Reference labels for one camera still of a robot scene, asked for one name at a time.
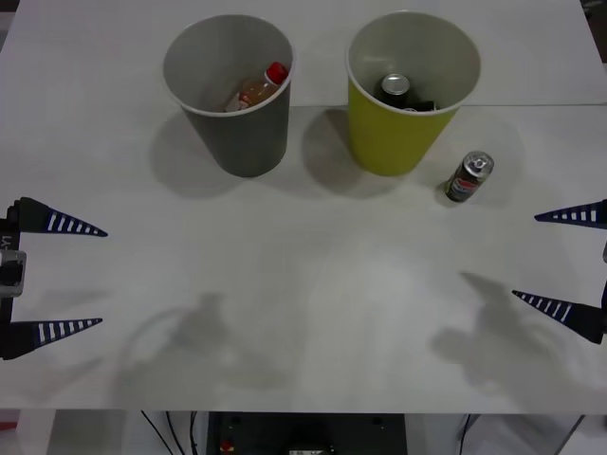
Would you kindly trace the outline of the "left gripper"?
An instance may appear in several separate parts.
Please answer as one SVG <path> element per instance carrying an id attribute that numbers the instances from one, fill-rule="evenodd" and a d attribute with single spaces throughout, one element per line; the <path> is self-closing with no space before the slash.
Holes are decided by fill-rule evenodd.
<path id="1" fill-rule="evenodd" d="M 2 325 L 10 322 L 13 300 L 22 294 L 22 253 L 16 227 L 25 233 L 108 236 L 99 227 L 29 197 L 15 200 L 7 217 L 9 221 L 1 220 Z M 11 322 L 1 328 L 1 358 L 13 360 L 102 322 L 102 318 Z"/>

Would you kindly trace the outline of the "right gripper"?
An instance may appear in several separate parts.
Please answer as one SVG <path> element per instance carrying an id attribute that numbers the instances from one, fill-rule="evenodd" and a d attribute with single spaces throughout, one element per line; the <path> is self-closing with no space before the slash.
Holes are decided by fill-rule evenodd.
<path id="1" fill-rule="evenodd" d="M 534 219 L 542 223 L 606 229 L 607 200 L 555 209 Z M 606 335 L 607 282 L 600 307 L 512 290 L 511 294 L 586 340 L 600 344 Z"/>

